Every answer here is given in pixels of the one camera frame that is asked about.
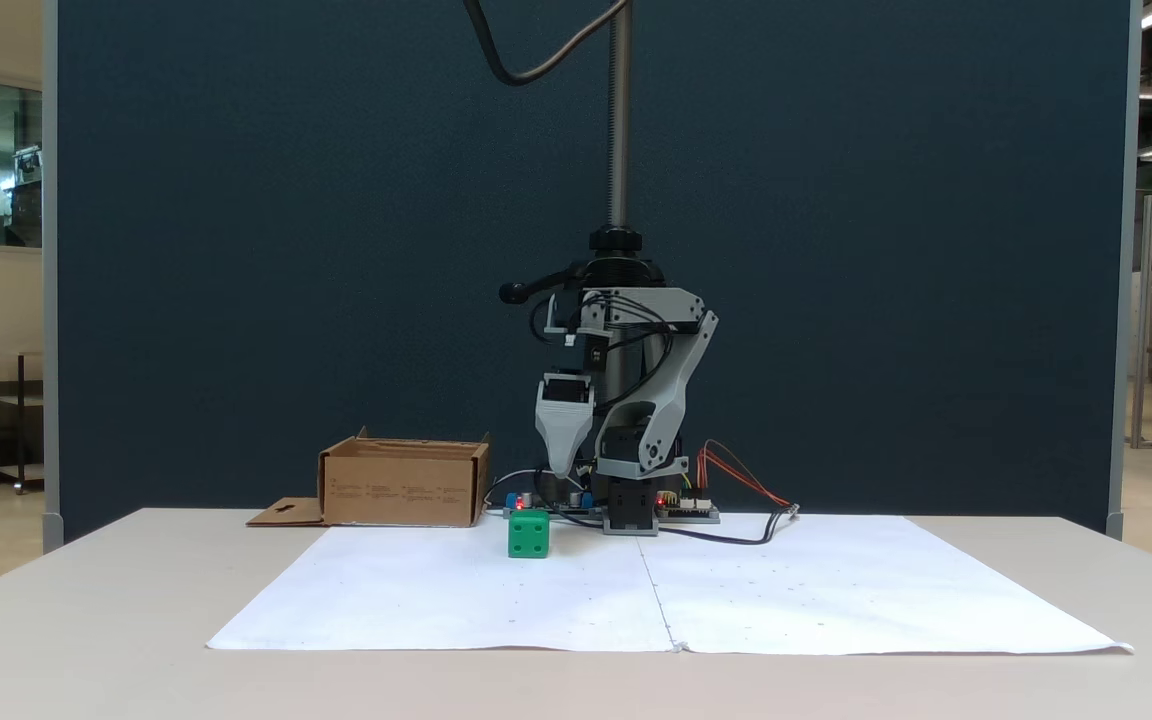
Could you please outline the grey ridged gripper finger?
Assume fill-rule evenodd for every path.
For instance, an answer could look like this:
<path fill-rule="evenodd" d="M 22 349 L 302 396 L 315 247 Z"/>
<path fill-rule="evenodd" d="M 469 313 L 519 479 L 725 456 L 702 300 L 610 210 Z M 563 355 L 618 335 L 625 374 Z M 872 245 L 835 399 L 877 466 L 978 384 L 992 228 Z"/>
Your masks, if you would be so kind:
<path fill-rule="evenodd" d="M 547 450 L 550 471 L 558 478 L 571 477 L 577 450 L 593 429 L 593 401 L 536 401 L 536 429 Z"/>

